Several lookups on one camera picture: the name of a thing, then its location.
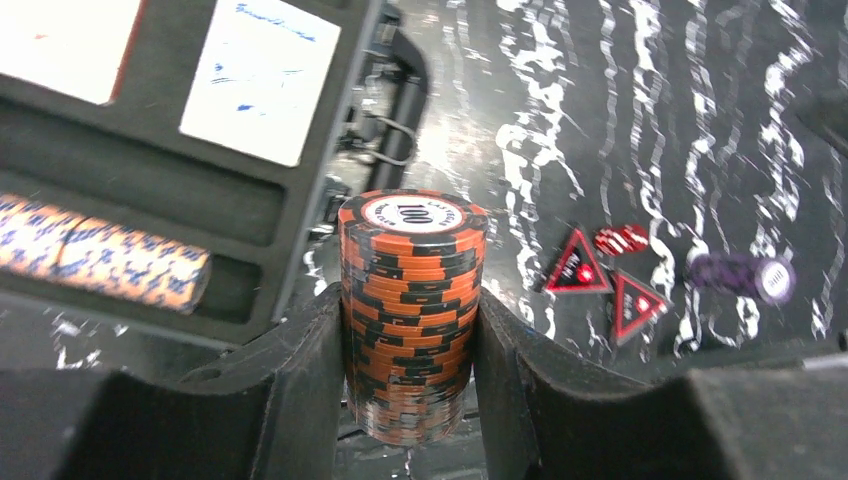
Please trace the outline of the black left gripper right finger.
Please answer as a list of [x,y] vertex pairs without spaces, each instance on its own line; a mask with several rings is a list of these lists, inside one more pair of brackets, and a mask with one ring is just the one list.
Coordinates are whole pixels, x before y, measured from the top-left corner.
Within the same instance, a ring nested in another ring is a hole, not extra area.
[[694,370],[650,385],[482,292],[474,371],[493,479],[843,479],[847,372]]

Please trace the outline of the red dice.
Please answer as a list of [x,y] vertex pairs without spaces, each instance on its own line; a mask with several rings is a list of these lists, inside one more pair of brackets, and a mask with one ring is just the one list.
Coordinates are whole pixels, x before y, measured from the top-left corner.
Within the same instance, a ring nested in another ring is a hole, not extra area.
[[596,250],[610,257],[638,253],[650,245],[648,232],[638,224],[599,229],[593,239]]

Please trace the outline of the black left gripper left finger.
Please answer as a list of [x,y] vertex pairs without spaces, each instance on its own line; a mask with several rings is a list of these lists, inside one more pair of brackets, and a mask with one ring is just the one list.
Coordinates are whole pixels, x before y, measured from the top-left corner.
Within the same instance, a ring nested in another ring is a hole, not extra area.
[[178,382],[5,370],[5,479],[329,479],[344,371],[340,286]]

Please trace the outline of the orange black poker chip stack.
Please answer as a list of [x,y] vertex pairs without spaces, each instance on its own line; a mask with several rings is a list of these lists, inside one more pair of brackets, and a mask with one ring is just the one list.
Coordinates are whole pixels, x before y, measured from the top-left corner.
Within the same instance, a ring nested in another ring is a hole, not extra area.
[[370,191],[338,212],[348,405],[391,445],[447,436],[464,412],[486,211],[433,190]]

